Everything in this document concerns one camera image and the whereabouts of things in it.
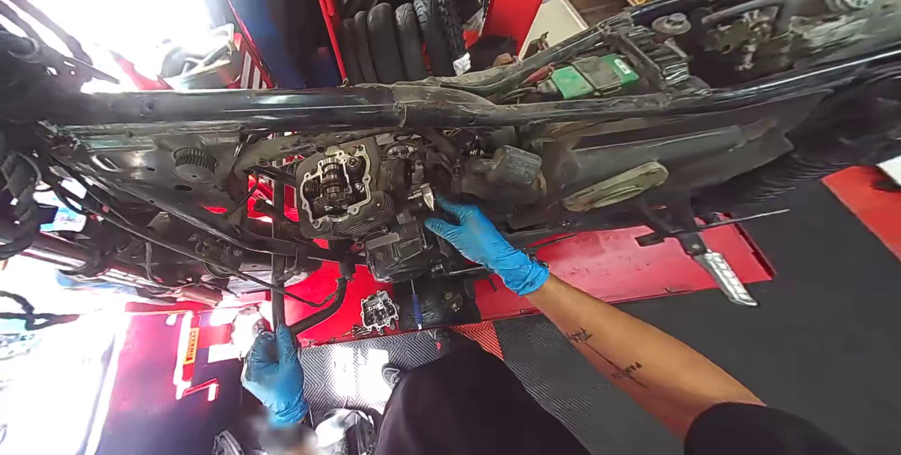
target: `rubber hose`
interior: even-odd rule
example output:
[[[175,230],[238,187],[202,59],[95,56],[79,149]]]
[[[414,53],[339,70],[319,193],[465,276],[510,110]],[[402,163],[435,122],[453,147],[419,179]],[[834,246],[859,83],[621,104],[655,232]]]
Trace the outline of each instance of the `rubber hose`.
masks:
[[[332,303],[328,305],[328,307],[323,307],[319,311],[316,311],[306,318],[303,318],[299,322],[291,323],[287,328],[291,331],[295,337],[303,332],[306,332],[310,328],[318,325],[319,323],[324,322],[325,320],[332,317],[332,314],[338,311],[344,303],[344,295],[347,294],[347,277],[338,277],[335,280],[338,283],[338,287],[335,290],[335,298],[332,300]]]

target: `battery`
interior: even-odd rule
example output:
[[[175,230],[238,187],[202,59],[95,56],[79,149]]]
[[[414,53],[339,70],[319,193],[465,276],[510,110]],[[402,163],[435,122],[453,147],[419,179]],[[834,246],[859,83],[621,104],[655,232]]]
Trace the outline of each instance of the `battery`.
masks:
[[[550,74],[550,80],[564,100],[572,100],[618,92],[638,81],[639,76],[621,56],[608,54],[578,59],[567,67],[557,68]]]

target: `forearm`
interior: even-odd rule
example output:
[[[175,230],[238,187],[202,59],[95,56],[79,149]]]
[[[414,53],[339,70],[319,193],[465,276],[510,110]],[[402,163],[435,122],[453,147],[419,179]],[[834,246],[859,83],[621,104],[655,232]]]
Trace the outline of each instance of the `forearm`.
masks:
[[[716,403],[762,404],[688,345],[557,277],[527,297],[611,383],[681,438]]]

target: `valve spring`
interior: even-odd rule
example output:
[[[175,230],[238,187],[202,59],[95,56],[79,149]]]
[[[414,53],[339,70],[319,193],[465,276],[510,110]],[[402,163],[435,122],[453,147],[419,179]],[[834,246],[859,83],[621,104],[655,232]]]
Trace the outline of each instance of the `valve spring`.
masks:
[[[304,196],[307,200],[319,196],[319,179],[307,179],[304,183]]]
[[[359,156],[353,156],[344,163],[344,169],[347,171],[347,177],[351,178],[351,182],[357,182],[363,178],[363,172],[366,170],[366,160]]]

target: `black pants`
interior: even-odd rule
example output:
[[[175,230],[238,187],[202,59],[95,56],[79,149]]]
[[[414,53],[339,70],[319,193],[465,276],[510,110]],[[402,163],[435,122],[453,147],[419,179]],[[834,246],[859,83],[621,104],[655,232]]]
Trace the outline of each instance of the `black pants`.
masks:
[[[459,346],[395,386],[376,455],[588,454],[499,358]]]

